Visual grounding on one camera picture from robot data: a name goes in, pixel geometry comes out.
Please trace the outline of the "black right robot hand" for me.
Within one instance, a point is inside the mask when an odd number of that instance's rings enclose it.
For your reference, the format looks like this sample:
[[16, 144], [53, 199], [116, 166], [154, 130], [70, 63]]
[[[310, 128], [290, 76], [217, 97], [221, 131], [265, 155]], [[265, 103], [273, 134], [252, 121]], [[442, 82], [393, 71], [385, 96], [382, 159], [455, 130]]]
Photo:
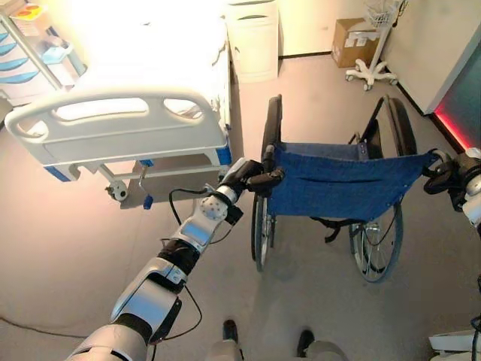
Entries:
[[454, 157], [440, 150], [432, 152], [440, 160], [433, 170], [424, 170], [428, 181], [424, 191], [429, 195], [443, 193], [456, 197], [480, 193], [480, 149], [471, 147]]

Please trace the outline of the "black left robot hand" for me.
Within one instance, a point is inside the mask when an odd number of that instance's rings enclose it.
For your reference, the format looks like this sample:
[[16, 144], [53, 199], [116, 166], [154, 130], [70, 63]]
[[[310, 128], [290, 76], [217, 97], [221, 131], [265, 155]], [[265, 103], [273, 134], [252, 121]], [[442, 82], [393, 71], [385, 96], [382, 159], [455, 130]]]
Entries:
[[282, 168], [266, 171], [260, 162], [241, 157], [228, 170], [219, 185], [230, 187], [238, 196], [244, 190], [265, 196], [280, 185], [284, 177]]

